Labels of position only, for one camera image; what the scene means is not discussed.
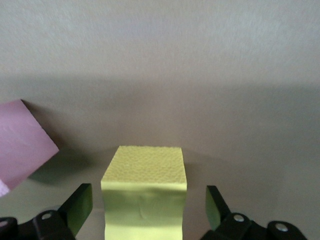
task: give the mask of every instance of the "white wall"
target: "white wall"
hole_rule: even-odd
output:
[[[25,221],[92,182],[78,239],[93,226],[102,239],[115,147],[179,146],[185,240],[209,229],[206,185],[264,227],[318,239],[319,39],[319,1],[2,1],[0,103],[25,100],[64,151],[0,199],[0,216]]]

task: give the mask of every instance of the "pink sheet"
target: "pink sheet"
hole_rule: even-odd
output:
[[[0,197],[58,151],[21,100],[0,104]]]

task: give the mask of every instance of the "yellow foam block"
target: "yellow foam block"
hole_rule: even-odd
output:
[[[181,148],[120,146],[102,180],[106,240],[182,240]]]

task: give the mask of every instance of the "textured surface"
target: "textured surface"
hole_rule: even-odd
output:
[[[106,240],[182,240],[181,148],[120,146],[101,180]]]
[[[120,146],[102,181],[186,184],[181,148]]]
[[[21,100],[0,104],[0,197],[57,152],[55,143]]]
[[[86,181],[77,239],[101,240],[115,147],[178,146],[185,240],[209,228],[205,185],[319,239],[320,1],[2,0],[0,36],[0,103],[26,100],[75,150],[0,198],[1,216],[27,221]]]

